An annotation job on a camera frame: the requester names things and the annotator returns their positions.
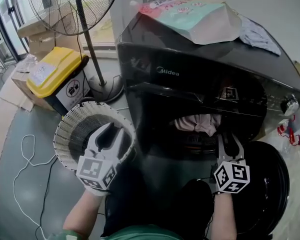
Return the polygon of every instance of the fan stand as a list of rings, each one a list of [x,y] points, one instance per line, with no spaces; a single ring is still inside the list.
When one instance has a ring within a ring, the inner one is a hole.
[[[93,96],[97,102],[110,102],[117,98],[123,91],[124,86],[122,83],[122,78],[118,73],[106,72],[102,75],[99,63],[96,57],[95,49],[91,41],[90,33],[88,31],[88,25],[86,21],[86,16],[84,13],[84,8],[81,0],[75,0],[82,29],[84,31],[84,37],[88,49],[90,51],[90,56],[93,61],[96,73],[99,80],[93,77],[89,80],[89,86],[92,89]]]

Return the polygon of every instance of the recycling label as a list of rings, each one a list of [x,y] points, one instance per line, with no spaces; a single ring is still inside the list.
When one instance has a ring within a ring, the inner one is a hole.
[[[64,87],[56,94],[57,99],[69,111],[90,91],[88,81],[81,71],[70,79]]]

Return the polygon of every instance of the yellow lid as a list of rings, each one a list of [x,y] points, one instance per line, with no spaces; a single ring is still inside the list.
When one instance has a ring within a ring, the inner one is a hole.
[[[38,98],[48,97],[80,63],[80,52],[64,47],[54,47],[31,71],[26,85]]]

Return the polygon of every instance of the white cable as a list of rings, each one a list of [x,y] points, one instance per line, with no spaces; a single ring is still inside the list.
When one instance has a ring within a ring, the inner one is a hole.
[[[26,137],[33,137],[33,154],[32,154],[32,156],[31,156],[29,159],[26,158],[26,157],[24,156],[24,151],[23,151],[23,148],[22,148],[23,143],[24,143],[24,139],[25,139]],[[41,229],[41,233],[42,233],[42,236],[43,236],[44,240],[47,240],[47,238],[45,237],[45,234],[44,234],[44,231],[43,231],[42,227],[41,227],[38,223],[36,223],[32,218],[30,218],[28,215],[25,214],[25,212],[22,210],[22,208],[21,208],[21,206],[20,206],[20,204],[19,204],[19,202],[17,201],[17,198],[16,198],[16,187],[15,187],[16,179],[19,177],[20,173],[21,173],[24,169],[26,169],[26,168],[28,167],[28,164],[31,164],[31,165],[34,166],[34,167],[35,167],[35,166],[47,165],[47,164],[49,164],[49,163],[52,161],[52,159],[56,156],[56,154],[54,154],[54,156],[51,157],[51,159],[50,159],[48,162],[43,162],[43,163],[38,163],[38,164],[32,164],[30,161],[31,161],[31,159],[34,158],[34,156],[35,156],[35,147],[36,147],[36,137],[35,137],[33,134],[25,135],[25,136],[22,138],[22,141],[21,141],[21,154],[22,154],[23,158],[24,158],[25,160],[27,160],[27,162],[26,162],[25,166],[18,172],[18,174],[15,176],[15,178],[14,178],[14,180],[13,180],[13,196],[14,196],[14,200],[15,200],[16,203],[18,204],[18,206],[19,206],[21,212],[23,213],[23,215],[26,216],[28,219],[30,219],[34,224],[36,224],[36,225]]]
[[[120,110],[127,110],[129,107],[127,106],[127,107],[122,107],[122,108],[118,108],[118,109],[116,109],[117,111],[120,111]]]

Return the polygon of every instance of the electric fan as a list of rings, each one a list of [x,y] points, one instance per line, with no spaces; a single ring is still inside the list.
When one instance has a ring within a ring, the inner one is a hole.
[[[108,12],[115,0],[29,0],[35,16],[47,29],[62,35],[84,34],[98,79],[90,79],[94,98],[100,102],[115,99],[123,91],[119,74],[101,73],[89,30]]]
[[[97,143],[94,135],[107,124],[113,124],[116,129],[123,129],[122,140],[117,148],[118,163],[122,164],[131,153],[136,142],[136,131],[133,124],[105,103],[95,101],[82,102],[74,106],[59,123],[53,146],[55,154],[65,168],[76,171],[81,156],[87,153],[90,142]],[[118,138],[118,132],[108,132],[103,138],[107,143],[104,150],[111,150],[110,139]]]

